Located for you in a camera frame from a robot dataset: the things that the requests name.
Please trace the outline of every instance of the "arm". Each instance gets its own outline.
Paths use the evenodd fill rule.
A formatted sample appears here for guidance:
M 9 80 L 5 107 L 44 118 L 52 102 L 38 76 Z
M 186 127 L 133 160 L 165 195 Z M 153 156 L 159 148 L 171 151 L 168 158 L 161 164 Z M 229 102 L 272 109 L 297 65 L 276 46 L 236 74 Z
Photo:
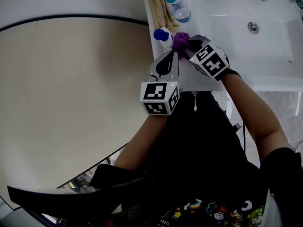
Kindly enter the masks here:
M 166 116 L 149 115 L 139 131 L 124 147 L 114 166 L 127 170 L 137 170 L 144 162 L 147 153 L 162 133 Z
M 225 74 L 221 81 L 254 139 L 261 161 L 273 150 L 289 147 L 275 114 L 242 78 Z

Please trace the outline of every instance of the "white bottle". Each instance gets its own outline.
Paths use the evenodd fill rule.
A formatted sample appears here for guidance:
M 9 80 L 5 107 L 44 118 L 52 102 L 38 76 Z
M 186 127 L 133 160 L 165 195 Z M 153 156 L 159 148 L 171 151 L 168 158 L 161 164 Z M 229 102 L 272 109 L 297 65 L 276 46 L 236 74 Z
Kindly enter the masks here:
M 185 0 L 165 0 L 169 12 L 180 23 L 187 23 L 191 19 L 191 12 Z
M 166 27 L 156 29 L 155 32 L 153 32 L 153 37 L 159 40 L 165 48 L 169 48 L 173 44 L 174 37 Z

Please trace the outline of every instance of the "white sink basin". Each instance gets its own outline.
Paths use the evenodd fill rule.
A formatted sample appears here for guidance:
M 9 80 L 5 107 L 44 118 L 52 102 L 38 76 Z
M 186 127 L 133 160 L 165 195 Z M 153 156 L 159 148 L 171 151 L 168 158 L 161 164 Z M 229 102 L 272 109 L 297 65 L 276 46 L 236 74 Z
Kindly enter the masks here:
M 220 46 L 255 90 L 303 91 L 303 23 L 289 0 L 188 0 L 192 19 L 180 31 L 201 34 Z M 165 50 L 153 37 L 147 7 L 154 58 Z M 248 23 L 255 22 L 253 34 Z M 185 90 L 218 90 L 222 85 L 200 75 L 180 61 L 180 80 Z

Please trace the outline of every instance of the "black sleeve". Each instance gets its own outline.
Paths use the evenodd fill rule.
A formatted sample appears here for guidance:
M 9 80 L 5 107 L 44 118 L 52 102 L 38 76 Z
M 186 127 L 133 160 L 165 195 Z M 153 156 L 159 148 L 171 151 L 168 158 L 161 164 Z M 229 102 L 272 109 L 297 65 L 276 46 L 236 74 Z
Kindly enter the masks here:
M 138 172 L 121 169 L 107 164 L 100 164 L 97 167 L 89 186 L 108 188 L 140 177 L 143 176 Z
M 271 152 L 261 163 L 261 174 L 280 208 L 284 226 L 296 226 L 303 213 L 301 154 L 290 148 Z

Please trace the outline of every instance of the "purple cloth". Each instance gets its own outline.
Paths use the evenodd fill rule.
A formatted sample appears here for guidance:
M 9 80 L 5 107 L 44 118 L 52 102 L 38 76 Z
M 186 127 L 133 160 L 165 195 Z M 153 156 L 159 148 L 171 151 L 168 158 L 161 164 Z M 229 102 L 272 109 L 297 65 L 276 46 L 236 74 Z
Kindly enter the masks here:
M 184 57 L 184 45 L 189 45 L 187 40 L 189 39 L 188 33 L 177 33 L 174 37 L 174 42 L 172 44 L 171 50 L 178 53 L 179 60 Z

